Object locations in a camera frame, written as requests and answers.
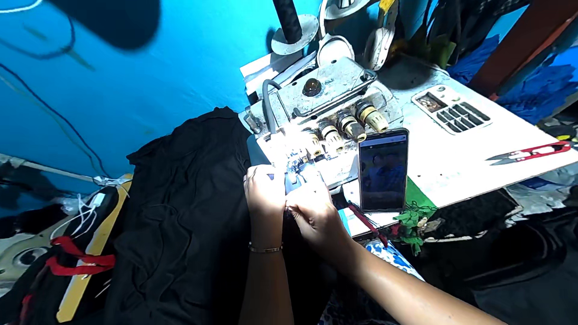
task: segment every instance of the hand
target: hand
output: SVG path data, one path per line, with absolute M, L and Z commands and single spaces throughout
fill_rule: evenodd
M 271 165 L 249 167 L 243 179 L 251 217 L 251 243 L 255 248 L 281 246 L 285 177 Z
M 309 245 L 341 273 L 350 274 L 359 245 L 345 230 L 327 186 L 305 183 L 289 193 L 286 205 Z

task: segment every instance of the sewing machine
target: sewing machine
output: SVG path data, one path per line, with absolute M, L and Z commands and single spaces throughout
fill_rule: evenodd
M 307 182 L 314 165 L 330 189 L 357 177 L 358 142 L 402 120 L 377 74 L 348 57 L 264 96 L 244 117 L 268 160 L 286 168 L 287 186 Z

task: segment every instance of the white cable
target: white cable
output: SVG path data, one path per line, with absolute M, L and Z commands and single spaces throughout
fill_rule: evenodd
M 54 239 L 54 233 L 55 233 L 58 229 L 62 228 L 63 226 L 65 226 L 65 225 L 67 225 L 67 224 L 69 224 L 70 222 L 72 222 L 72 220 L 74 220 L 74 219 L 76 219 L 76 218 L 78 218 L 78 217 L 81 217 L 81 219 L 84 220 L 84 219 L 82 218 L 82 216 L 83 216 L 84 214 L 86 214 L 87 212 L 89 213 L 89 216 L 90 216 L 90 214 L 94 212 L 94 209 L 91 208 L 91 209 L 88 210 L 88 211 L 82 212 L 81 214 L 75 216 L 74 218 L 72 218 L 72 219 L 68 220 L 67 222 L 65 222 L 65 223 L 61 224 L 60 226 L 58 226 L 58 227 L 57 227 L 55 230 L 53 230 L 52 233 L 50 234 L 50 240 Z M 81 222 L 80 225 L 74 230 L 74 232 L 78 231 L 78 230 L 80 229 L 80 227 L 82 226 L 82 224 L 83 224 L 83 223 Z
M 79 230 L 82 228 L 82 225 L 84 225 L 84 222 L 85 222 L 86 220 L 88 220 L 88 218 L 90 218 L 90 215 L 91 215 L 93 212 L 94 212 L 95 215 L 96 215 L 96 212 L 94 211 L 94 209 L 97 208 L 96 206 L 93 206 L 93 207 L 91 208 L 90 206 L 86 205 L 86 204 L 84 203 L 84 201 L 82 201 L 82 199 L 80 198 L 80 194 L 77 194 L 77 195 L 76 195 L 76 198 L 78 199 L 78 212 L 79 212 L 79 214 L 78 214 L 77 216 L 73 217 L 72 219 L 68 220 L 67 222 L 61 224 L 61 225 L 58 226 L 56 229 L 54 229 L 54 230 L 52 231 L 52 233 L 50 234 L 50 240 L 54 239 L 54 233 L 55 233 L 58 229 L 62 228 L 63 226 L 65 226 L 65 225 L 67 225 L 67 224 L 69 224 L 70 222 L 72 222 L 72 220 L 80 217 L 80 224 L 79 224 L 78 227 L 76 227 L 76 229 L 75 229 L 74 232 L 71 234 L 71 236 L 74 235 L 77 231 L 79 231 Z M 82 207 L 84 207 L 84 206 L 85 206 L 86 208 L 88 208 L 89 210 L 82 212 Z
M 321 8 L 319 8 L 319 40 L 325 36 L 325 16 L 327 15 L 327 0 L 321 1 Z
M 72 239 L 76 239 L 76 238 L 78 238 L 78 237 L 86 234 L 86 233 L 90 230 L 90 228 L 92 228 L 92 225 L 94 224 L 94 220 L 96 220 L 96 219 L 97 219 L 97 216 L 98 216 L 98 214 L 96 213 L 96 211 L 94 210 L 94 208 L 92 208 L 91 211 L 90 211 L 90 213 L 88 214 L 88 218 L 90 218 L 90 214 L 92 214 L 93 212 L 94 212 L 94 217 L 92 217 L 92 221 L 90 222 L 90 225 L 88 226 L 88 228 L 86 228 L 86 230 L 85 230 L 82 234 L 77 235 L 76 237 L 72 237 Z
M 36 0 L 36 2 L 34 2 L 32 5 L 29 5 L 26 7 L 0 10 L 0 13 L 24 12 L 26 10 L 30 10 L 30 9 L 34 9 L 34 8 L 38 7 L 42 3 L 42 1 L 43 0 Z

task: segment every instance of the video on phone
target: video on phone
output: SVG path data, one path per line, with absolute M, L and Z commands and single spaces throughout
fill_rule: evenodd
M 407 177 L 407 135 L 360 144 L 363 210 L 402 210 Z

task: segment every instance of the person's right hand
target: person's right hand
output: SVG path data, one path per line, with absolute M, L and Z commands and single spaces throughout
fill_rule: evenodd
M 345 230 L 324 183 L 305 183 L 290 192 L 286 206 L 313 250 L 341 273 L 353 271 L 358 244 Z

